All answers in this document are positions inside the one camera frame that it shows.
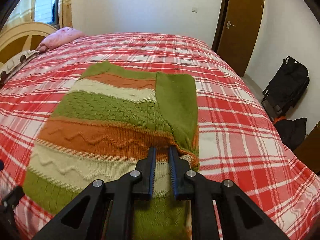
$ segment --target window frame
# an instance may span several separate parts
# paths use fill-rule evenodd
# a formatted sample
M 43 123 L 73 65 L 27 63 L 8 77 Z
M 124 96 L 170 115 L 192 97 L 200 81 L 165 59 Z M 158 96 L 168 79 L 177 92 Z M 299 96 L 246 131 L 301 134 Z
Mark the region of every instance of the window frame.
M 47 23 L 53 27 L 55 27 L 57 30 L 60 29 L 59 24 L 59 0 L 54 0 L 53 2 L 53 18 L 55 19 L 54 22 Z

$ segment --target wooden headboard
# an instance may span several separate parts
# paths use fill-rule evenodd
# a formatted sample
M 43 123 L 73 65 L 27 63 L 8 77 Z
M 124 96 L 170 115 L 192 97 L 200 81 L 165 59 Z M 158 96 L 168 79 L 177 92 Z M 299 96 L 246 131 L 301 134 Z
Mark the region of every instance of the wooden headboard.
M 34 50 L 56 28 L 41 22 L 17 25 L 0 35 L 0 67 L 14 55 L 24 50 Z

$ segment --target black bag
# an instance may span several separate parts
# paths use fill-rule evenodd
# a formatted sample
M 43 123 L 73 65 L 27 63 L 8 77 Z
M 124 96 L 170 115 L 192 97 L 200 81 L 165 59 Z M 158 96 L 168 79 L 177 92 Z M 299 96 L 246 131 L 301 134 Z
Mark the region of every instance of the black bag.
M 309 85 L 307 68 L 292 57 L 283 60 L 280 69 L 262 92 L 262 105 L 273 121 L 294 107 Z
M 284 145 L 290 150 L 295 150 L 305 139 L 307 118 L 297 120 L 280 120 L 275 123 L 275 127 Z

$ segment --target striped sweater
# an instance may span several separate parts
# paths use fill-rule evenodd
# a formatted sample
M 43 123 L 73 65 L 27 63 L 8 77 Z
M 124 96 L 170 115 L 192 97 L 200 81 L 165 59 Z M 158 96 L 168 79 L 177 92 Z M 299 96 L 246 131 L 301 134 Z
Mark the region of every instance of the striped sweater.
M 168 147 L 197 169 L 192 76 L 90 66 L 62 98 L 33 148 L 25 193 L 52 214 L 95 179 L 119 179 L 155 146 L 153 199 L 135 202 L 134 239 L 184 239 L 188 205 L 170 193 Z

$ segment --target red plaid blanket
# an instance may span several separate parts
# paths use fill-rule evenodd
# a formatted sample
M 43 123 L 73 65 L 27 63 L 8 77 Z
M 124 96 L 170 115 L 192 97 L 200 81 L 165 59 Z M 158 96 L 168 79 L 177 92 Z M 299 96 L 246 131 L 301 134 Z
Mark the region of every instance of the red plaid blanket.
M 0 195 L 22 185 L 33 141 L 62 96 L 91 64 L 188 73 L 198 98 L 200 171 L 232 179 L 290 237 L 301 239 L 320 214 L 320 179 L 281 143 L 243 81 L 202 41 L 146 33 L 79 38 L 40 55 L 0 90 Z M 15 210 L 31 238 L 52 216 L 25 196 Z

